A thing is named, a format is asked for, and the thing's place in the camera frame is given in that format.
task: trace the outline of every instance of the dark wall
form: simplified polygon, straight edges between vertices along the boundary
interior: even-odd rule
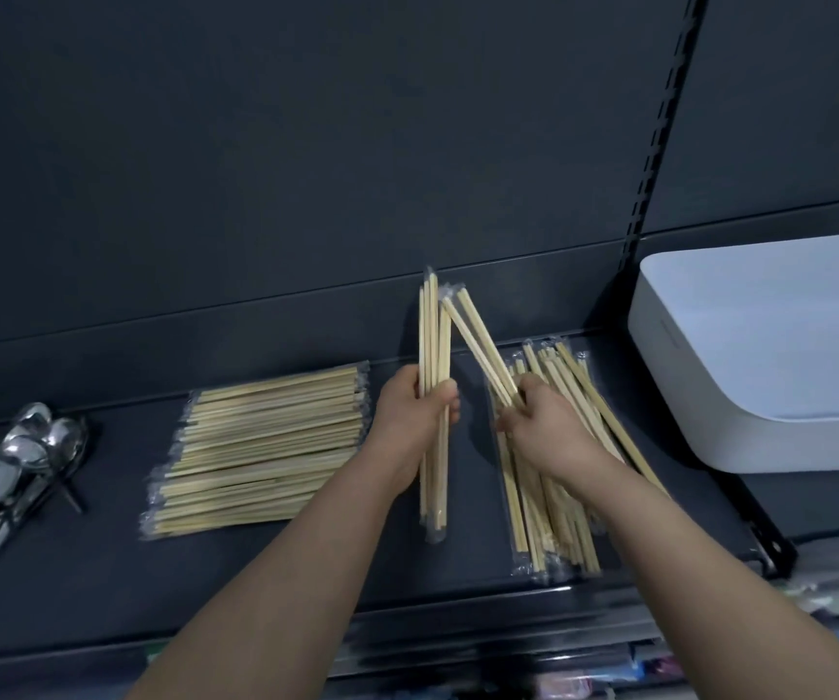
[[[643,231],[833,201],[839,0],[708,0]]]
[[[692,2],[0,0],[0,417],[585,326]]]

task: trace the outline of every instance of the person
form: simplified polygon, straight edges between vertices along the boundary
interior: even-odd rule
[[[421,399],[416,379],[406,366],[385,384],[360,451],[182,629],[129,700],[320,695],[390,505],[413,482],[442,411],[459,417],[454,381]],[[505,410],[498,426],[600,515],[700,698],[839,698],[831,632],[605,452],[541,379],[523,376],[519,387],[526,411]]]

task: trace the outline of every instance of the stack of chopsticks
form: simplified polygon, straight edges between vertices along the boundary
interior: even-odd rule
[[[531,341],[525,342],[523,352],[512,358],[512,367],[516,374],[529,370],[543,378],[569,402],[582,424],[605,450],[624,462],[622,447],[634,466],[665,493],[657,475],[594,388],[588,369],[572,356],[563,340],[543,343],[538,353]],[[498,399],[499,395],[493,398],[495,415]],[[557,482],[534,470],[507,435],[497,433],[497,441],[514,550],[518,556],[529,556],[530,570],[537,576],[551,571],[556,561],[579,565],[586,574],[599,573],[600,562],[585,507]]]
[[[431,269],[419,289],[419,396],[449,377],[452,320],[439,306],[439,279]],[[446,535],[448,523],[449,410],[442,413],[435,441],[419,465],[419,518],[429,542]]]
[[[292,518],[350,459],[369,412],[367,364],[204,390],[155,470],[145,537]]]

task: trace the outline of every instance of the white plastic container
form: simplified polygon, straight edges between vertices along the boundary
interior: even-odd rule
[[[640,273],[630,335],[701,461],[839,470],[839,236],[662,253]]]

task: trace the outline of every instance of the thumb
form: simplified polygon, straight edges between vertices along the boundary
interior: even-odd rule
[[[436,413],[448,407],[459,396],[459,385],[448,378],[426,393],[423,403]]]
[[[513,434],[514,431],[526,421],[527,416],[517,410],[517,408],[504,408],[497,420],[497,429],[501,432],[509,432],[510,434]]]

